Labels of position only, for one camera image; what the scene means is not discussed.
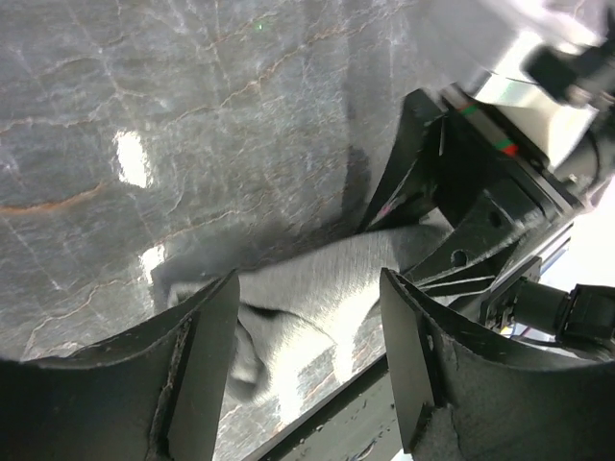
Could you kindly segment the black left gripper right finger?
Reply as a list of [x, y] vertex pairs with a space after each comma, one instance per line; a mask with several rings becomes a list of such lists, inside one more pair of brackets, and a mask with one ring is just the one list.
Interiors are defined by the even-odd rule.
[[614, 364], [509, 339], [383, 270], [402, 447], [416, 460], [610, 460]]

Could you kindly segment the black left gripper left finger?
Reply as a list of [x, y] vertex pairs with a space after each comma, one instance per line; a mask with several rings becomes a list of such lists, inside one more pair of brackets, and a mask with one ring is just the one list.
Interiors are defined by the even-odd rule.
[[209, 460], [234, 352], [239, 282], [67, 357], [1, 363], [5, 460]]

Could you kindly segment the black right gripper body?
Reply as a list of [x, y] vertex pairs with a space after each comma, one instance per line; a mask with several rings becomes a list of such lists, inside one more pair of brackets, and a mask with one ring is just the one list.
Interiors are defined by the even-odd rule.
[[452, 240], [547, 240], [579, 202], [533, 156], [535, 146], [495, 109], [447, 88], [439, 209]]

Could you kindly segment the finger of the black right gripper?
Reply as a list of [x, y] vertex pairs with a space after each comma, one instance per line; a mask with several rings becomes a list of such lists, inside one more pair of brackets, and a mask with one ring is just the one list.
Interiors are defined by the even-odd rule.
[[404, 99], [398, 131], [359, 233], [419, 224], [435, 207], [446, 112], [424, 90]]
[[484, 292], [519, 239], [542, 222], [543, 211], [522, 190], [485, 189], [454, 231], [406, 277], [432, 298]]

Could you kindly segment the grey cloth napkin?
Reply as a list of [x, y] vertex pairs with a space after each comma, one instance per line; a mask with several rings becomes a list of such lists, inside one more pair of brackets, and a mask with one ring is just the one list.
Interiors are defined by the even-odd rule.
[[152, 272], [168, 306], [238, 272], [239, 307], [227, 391], [259, 403], [279, 393], [326, 350], [350, 348], [376, 304], [382, 268], [404, 271], [451, 232], [425, 221], [360, 233], [308, 249], [279, 236], [251, 243], [219, 236]]

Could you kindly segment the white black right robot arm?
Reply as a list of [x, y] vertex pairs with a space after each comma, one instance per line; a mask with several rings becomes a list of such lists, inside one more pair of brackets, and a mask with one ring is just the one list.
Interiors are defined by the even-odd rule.
[[614, 174], [614, 9], [591, 1], [429, 1], [418, 41], [451, 83], [409, 93], [363, 231], [439, 211], [452, 233], [406, 277], [486, 328], [513, 323], [594, 360], [614, 294], [538, 278]]

